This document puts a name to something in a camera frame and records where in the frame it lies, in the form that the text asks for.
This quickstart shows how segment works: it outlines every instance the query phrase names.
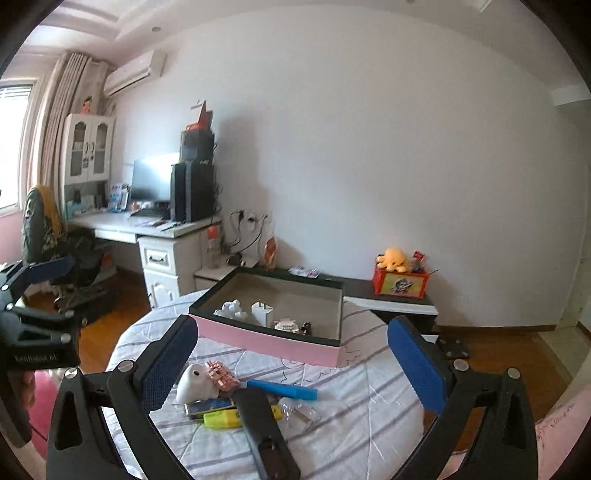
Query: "office chair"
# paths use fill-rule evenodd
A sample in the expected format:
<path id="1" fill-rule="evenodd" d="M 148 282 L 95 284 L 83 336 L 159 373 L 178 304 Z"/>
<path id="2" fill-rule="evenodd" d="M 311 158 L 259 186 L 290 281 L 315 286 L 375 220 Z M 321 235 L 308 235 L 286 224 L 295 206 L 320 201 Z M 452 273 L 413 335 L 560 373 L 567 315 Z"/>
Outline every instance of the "office chair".
<path id="1" fill-rule="evenodd" d="M 114 294 L 93 284 L 100 272 L 103 252 L 95 250 L 95 240 L 88 234 L 66 235 L 53 192 L 46 186 L 35 186 L 27 194 L 22 223 L 22 259 L 30 265 L 64 257 L 71 257 L 74 265 L 66 275 L 50 281 L 59 293 L 54 301 L 56 310 L 79 310 L 91 301 L 102 299 L 100 313 L 109 313 Z"/>

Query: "ceiling light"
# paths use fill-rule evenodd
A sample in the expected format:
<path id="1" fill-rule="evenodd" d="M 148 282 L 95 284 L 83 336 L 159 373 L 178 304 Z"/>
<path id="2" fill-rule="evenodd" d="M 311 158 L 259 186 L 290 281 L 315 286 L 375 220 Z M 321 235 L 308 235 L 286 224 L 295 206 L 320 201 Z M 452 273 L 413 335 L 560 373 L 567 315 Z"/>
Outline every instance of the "ceiling light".
<path id="1" fill-rule="evenodd" d="M 486 7 L 491 4 L 492 0 L 464 0 L 464 3 L 469 7 L 474 7 L 482 13 Z"/>

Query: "window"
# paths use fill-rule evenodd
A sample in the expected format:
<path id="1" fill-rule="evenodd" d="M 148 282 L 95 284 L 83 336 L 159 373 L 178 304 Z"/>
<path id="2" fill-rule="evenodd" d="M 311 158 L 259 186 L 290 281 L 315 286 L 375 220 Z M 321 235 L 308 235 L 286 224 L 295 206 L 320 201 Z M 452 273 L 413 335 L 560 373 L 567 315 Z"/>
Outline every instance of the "window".
<path id="1" fill-rule="evenodd" d="M 0 85 L 0 212 L 18 206 L 21 147 L 32 84 Z"/>

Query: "air conditioner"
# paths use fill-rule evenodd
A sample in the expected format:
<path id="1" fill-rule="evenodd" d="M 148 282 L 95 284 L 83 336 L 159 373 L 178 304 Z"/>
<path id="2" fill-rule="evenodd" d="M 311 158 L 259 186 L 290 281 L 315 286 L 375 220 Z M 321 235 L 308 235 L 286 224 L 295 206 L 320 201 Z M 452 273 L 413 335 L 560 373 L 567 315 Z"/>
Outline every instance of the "air conditioner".
<path id="1" fill-rule="evenodd" d="M 160 77 L 165 58 L 163 51 L 151 50 L 118 68 L 105 81 L 105 96 L 110 97 L 130 85 Z"/>

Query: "pink box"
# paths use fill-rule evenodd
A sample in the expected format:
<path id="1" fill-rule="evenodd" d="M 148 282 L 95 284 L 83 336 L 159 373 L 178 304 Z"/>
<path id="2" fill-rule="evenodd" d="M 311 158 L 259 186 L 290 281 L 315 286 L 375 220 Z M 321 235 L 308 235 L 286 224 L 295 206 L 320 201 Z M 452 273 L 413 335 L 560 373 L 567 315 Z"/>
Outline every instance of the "pink box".
<path id="1" fill-rule="evenodd" d="M 246 317 L 216 314 L 225 302 L 234 300 L 240 301 Z M 257 306 L 259 313 L 261 303 L 272 307 L 264 319 L 251 312 L 251 306 Z M 336 367 L 342 309 L 343 286 L 339 282 L 237 268 L 197 299 L 189 313 L 201 337 L 287 360 Z M 276 330 L 275 322 L 280 319 L 290 319 L 299 328 L 309 323 L 311 333 Z"/>
<path id="2" fill-rule="evenodd" d="M 294 362 L 322 365 L 324 367 L 336 367 L 339 363 L 339 354 L 342 347 L 281 338 L 226 325 L 225 323 L 191 314 L 190 316 L 197 322 L 200 337 L 211 338 L 211 340 L 243 348 L 244 350 L 252 350 L 265 355 L 293 360 Z"/>

